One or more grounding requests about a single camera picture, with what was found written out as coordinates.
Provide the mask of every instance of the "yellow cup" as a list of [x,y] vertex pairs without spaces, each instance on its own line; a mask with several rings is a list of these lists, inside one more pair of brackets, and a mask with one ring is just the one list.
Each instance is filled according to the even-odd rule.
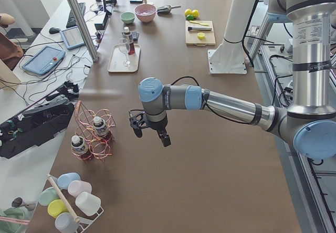
[[69,212],[69,211],[61,199],[53,200],[48,205],[48,214],[50,214],[54,218],[56,218],[59,214],[63,212]]

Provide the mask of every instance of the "person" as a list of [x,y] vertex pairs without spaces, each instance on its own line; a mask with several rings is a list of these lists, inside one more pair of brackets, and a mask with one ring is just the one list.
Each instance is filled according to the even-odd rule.
[[[15,22],[9,14],[0,13],[0,26],[3,28]],[[13,70],[23,56],[23,50],[0,33],[0,59]]]

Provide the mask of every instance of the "white tray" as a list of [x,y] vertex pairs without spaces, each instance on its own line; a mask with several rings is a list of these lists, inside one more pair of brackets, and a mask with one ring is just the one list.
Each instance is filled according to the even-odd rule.
[[131,64],[129,67],[124,66],[125,55],[119,51],[118,45],[113,46],[107,70],[111,73],[133,73],[138,70],[140,58],[140,45],[134,44],[135,54],[130,55]]

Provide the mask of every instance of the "computer mouse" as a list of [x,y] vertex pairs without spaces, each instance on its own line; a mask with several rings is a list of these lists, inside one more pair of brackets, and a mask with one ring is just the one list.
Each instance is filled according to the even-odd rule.
[[61,29],[59,29],[59,28],[57,28],[57,27],[52,27],[51,29],[49,29],[49,33],[51,34],[51,35],[53,35],[53,34],[57,34],[57,33],[59,33],[61,31]]

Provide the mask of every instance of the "wine glass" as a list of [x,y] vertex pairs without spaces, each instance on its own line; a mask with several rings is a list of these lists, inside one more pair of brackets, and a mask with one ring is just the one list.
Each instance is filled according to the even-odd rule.
[[131,65],[131,61],[128,56],[128,52],[130,51],[130,43],[126,38],[121,38],[118,41],[118,48],[120,52],[122,52],[126,57],[126,60],[124,61],[124,66],[129,67]]

